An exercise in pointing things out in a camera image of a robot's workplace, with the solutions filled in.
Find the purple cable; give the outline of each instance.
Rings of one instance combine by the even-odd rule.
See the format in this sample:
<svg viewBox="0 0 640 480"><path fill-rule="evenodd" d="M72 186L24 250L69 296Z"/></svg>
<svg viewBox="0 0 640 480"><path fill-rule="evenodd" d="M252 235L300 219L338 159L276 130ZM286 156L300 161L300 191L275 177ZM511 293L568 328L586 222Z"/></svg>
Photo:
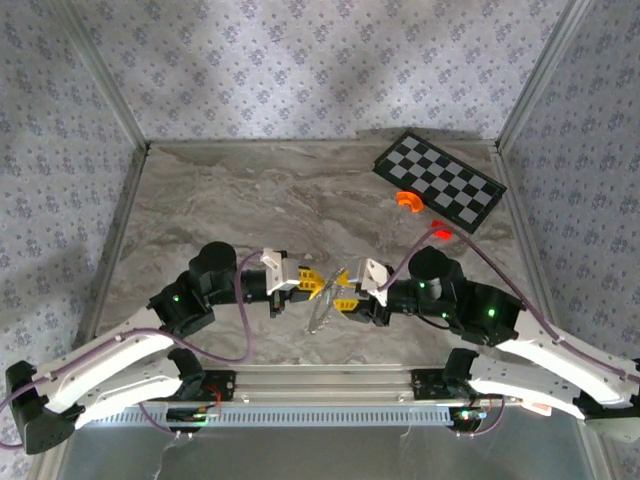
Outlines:
<svg viewBox="0 0 640 480"><path fill-rule="evenodd" d="M140 408L142 415L144 415L144 418L147 419L147 421L151 424L153 428L155 428L156 430L160 430L162 433L168 433L169 435L173 435L174 437L176 436L177 432L172 432L170 429L163 427L158 422L156 422L151 416L151 414L149 414L147 409L144 408L144 405L142 403L139 403L138 407Z"/></svg>
<svg viewBox="0 0 640 480"><path fill-rule="evenodd" d="M502 417L504 417L506 406L507 406L507 400L503 396L502 403L500 404L500 411L498 412L498 416L489 427L485 428L484 430L480 430L479 432L456 432L456 434L461 435L463 437L477 437L479 435L484 435L486 433L489 433L495 430L498 424L500 423L500 421L502 420Z"/></svg>
<svg viewBox="0 0 640 480"><path fill-rule="evenodd" d="M565 340L562 340L560 338L560 336L553 330L553 328L551 327L551 324L549 322L547 322L547 320L544 318L544 316L542 315L542 313L540 313L538 311L538 309L533 305L533 303L531 303L531 301L525 296L524 293L522 293L522 291L518 288L518 286L513 283L513 281L511 281L511 279L509 277L507 277L507 275L502 271L502 269L500 267L498 267L498 265L496 265L493 260L491 260L487 254L485 254L482 250L480 250L480 247L478 247L475 243L473 243L473 241L471 241L470 238L468 238L466 235L464 235L462 232L460 232L457 228L451 227L451 226L442 226L442 227L435 227L435 228L430 228L429 230L427 230L427 232L420 237L420 239L418 239L418 241L413 245L413 247L411 247L411 250L409 250L409 253L407 253L407 255L402 259L402 262L400 262L400 265L398 265L398 268L396 269L395 272L393 272L393 274L389 277L389 280L387 280L387 283L385 283L384 285L382 285L378 290L380 291L384 291L386 289L388 289L393 282L395 282L398 279L398 276L400 275L400 271L407 266L407 264L409 263L409 261L411 260L411 258L418 253L418 251L420 250L420 247L422 246L422 244L434 233L436 232L440 232L440 231L447 231L447 232L452 232L454 234L456 234L460 239L462 239L464 241L464 243L466 243L467 245L469 245L478 255L480 255L480 257L487 262L487 264L498 274L498 276L504 281L504 283L506 283L509 288L511 288L511 290L513 290L513 292L516 294L516 296L522 301L522 303L524 304L525 307L527 307L527 309L531 312L531 315L533 315L533 318L536 319L536 321L540 324L540 326L543 328L543 330L545 332L547 332L547 334L549 334L549 336L558 343L558 345L561 345L565 350L567 350L568 352L572 353L573 355L586 360L587 362L593 364L593 365L597 365L615 375L617 375L618 377L621 378L628 378L629 380L633 381L634 383L638 383L640 384L640 376L638 375L627 375L625 373L625 371L621 368L617 368L614 366L611 366L601 360L598 360L597 358L592 357L591 355L584 353L582 350L580 350L579 348L574 347L573 345L571 345L570 343L566 342Z"/></svg>
<svg viewBox="0 0 640 480"><path fill-rule="evenodd" d="M248 256L246 256L242 262L240 262L240 265L238 265L238 268L236 270L236 273L233 277L233 290L234 290L234 294L235 294L235 298L236 298L236 303L238 304L238 310L240 310L240 319L242 320L242 327L244 329L244 334L246 337L246 341L247 341L247 352L240 358L225 358L225 357L220 357L218 355L214 355L212 353L209 352L205 352L204 350L196 347L195 345L190 344L189 342L186 342L184 340L182 340L179 337L176 337L175 335L169 333L169 332L163 332L162 330L157 330L155 328L134 328L132 330L129 330L128 332L125 332L123 334L120 335L119 339L117 338L110 338L109 340L107 340L104 343L101 343L100 345L96 346L95 348L83 353L82 355L80 355L78 358L76 358L75 360L72 360L71 362L69 362L68 364L60 367L57 370L53 370L51 372L51 378L56 378L59 377L61 375L64 375L65 373L67 373L69 370L75 368L77 365L80 365L82 363L84 363L85 361L93 358L94 356L98 355L100 352L102 352L103 350L109 348L110 346L112 346L115 343L120 343L122 340L125 340L127 338L136 336L136 335L140 335L140 334L150 334L150 335L161 335L163 337L167 337L169 339L171 339L174 343L188 348L189 350L191 350L192 352L205 357L209 360L213 360L215 362L223 362L223 363L228 363L230 365L237 365L237 364L241 364L244 363L246 361L248 361L252 355L253 355L253 339L252 339L252 335L251 335L251 325L249 325L249 319L247 318L247 311L244 308L244 301L242 298L242 272L245 268L245 266L247 265L247 263L249 263L251 260L253 260L256 257L259 257L260 255L262 255L262 250L259 250L257 252L253 252L251 254L249 254ZM2 403L0 403L0 414L4 411L5 408L7 408L7 406L9 406L11 404L11 402L13 402L16 398L18 398L20 395L22 395L23 393L31 390L32 388L37 387L38 385L44 383L48 381L47 377L42 377L39 378L38 380L34 380L33 382L30 382L26 385L23 385L22 387L16 389L15 392L11 393L10 395L8 395L3 401ZM143 415L145 415L145 418L147 418L148 420L153 420L148 412L146 412L146 410L144 409L143 406L140 406L140 409L142 410ZM20 444L16 444L16 445L8 445L4 442L0 442L0 450L18 450L20 448L22 448L23 445Z"/></svg>

